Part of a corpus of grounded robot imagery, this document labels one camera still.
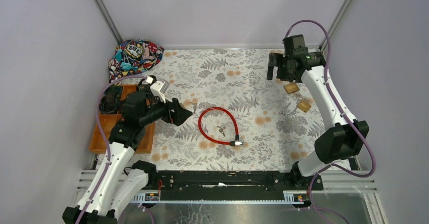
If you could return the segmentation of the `silver keys of cable lock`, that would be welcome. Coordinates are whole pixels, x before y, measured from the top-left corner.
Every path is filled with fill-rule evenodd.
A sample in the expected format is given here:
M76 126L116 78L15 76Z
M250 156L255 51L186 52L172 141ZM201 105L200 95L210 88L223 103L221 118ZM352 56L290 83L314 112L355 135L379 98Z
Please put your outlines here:
M226 127L225 126L217 126L217 129L218 129L219 133L223 135L223 137L226 136L226 133L225 133Z

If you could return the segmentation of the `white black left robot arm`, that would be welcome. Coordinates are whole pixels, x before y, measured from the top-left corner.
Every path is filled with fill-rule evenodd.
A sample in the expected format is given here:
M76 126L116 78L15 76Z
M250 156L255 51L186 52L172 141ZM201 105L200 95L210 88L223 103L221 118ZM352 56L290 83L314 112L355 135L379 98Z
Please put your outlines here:
M255 170L278 154L274 145L279 89L265 81L266 65L257 53L238 51L166 52L142 74L118 77L110 85L159 86L159 106L148 126L137 120L102 133L106 152L89 189L65 223L106 220L115 182L145 135L154 139L147 160L166 170Z

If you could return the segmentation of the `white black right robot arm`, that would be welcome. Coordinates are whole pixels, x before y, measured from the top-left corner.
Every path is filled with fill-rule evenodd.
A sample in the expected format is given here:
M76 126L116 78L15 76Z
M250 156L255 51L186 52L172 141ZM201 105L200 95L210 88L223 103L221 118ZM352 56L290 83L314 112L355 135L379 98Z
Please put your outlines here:
M325 133L315 140L313 152L292 166L290 183L302 190L318 171L358 155L369 126L348 111L330 78L324 56L321 52L309 52L303 35L285 37L283 45L283 55L269 55L269 66L277 67L277 79L307 87L325 127Z

